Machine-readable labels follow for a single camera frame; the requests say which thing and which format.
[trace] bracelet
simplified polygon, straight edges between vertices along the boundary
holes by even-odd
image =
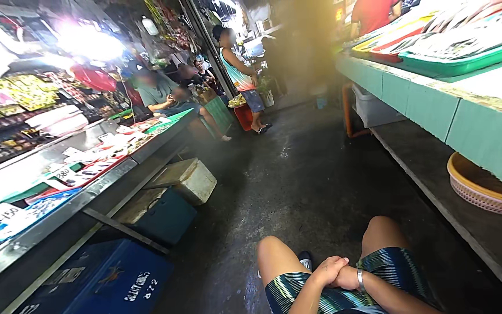
[[[358,283],[359,291],[365,292],[365,286],[363,285],[363,269],[358,269]]]

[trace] orange pipe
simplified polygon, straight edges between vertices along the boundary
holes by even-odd
[[[352,87],[352,82],[342,86],[342,104],[344,106],[344,121],[346,123],[346,133],[348,138],[357,138],[358,136],[370,134],[371,130],[365,129],[354,133],[352,119],[350,118],[350,102],[348,101],[348,90]]]

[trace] aisle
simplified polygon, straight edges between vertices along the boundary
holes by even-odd
[[[154,313],[268,314],[260,239],[307,249],[315,264],[332,255],[355,263],[375,215],[399,222],[449,313],[502,312],[502,285],[374,137],[345,139],[340,109],[304,104],[268,121],[275,126],[263,136],[235,132],[232,142],[199,149],[219,184],[172,250],[175,271]]]

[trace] red shirt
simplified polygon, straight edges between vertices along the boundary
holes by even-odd
[[[352,23],[360,23],[363,36],[390,23],[389,15],[398,0],[358,0],[352,11]]]

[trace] smoke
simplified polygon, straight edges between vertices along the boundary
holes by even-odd
[[[274,19],[284,27],[277,45],[289,75],[310,88],[328,84],[334,77],[331,36],[336,19],[331,0],[278,0],[271,2]]]

